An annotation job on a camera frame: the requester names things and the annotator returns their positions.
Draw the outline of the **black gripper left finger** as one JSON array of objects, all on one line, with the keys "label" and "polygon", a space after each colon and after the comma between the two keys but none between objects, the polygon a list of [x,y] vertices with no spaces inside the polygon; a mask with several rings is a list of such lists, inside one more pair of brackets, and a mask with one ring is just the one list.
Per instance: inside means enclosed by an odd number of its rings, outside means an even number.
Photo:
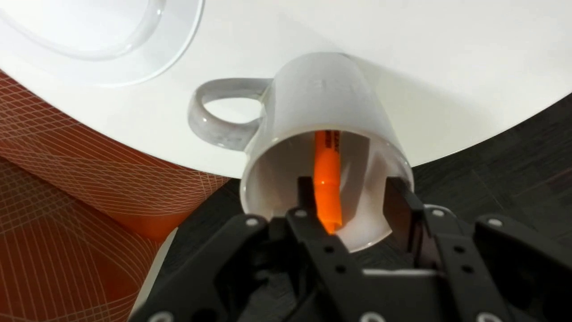
[{"label": "black gripper left finger", "polygon": [[296,322],[284,218],[234,216],[189,257],[168,260],[128,322]]}]

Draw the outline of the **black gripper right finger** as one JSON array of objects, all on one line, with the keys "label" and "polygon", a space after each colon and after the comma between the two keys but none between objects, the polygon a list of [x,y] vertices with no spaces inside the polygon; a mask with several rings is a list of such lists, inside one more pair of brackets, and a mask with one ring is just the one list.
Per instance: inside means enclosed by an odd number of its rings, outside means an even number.
[{"label": "black gripper right finger", "polygon": [[555,241],[500,214],[468,225],[395,176],[384,210],[391,241],[443,280],[454,322],[572,322],[572,255]]}]

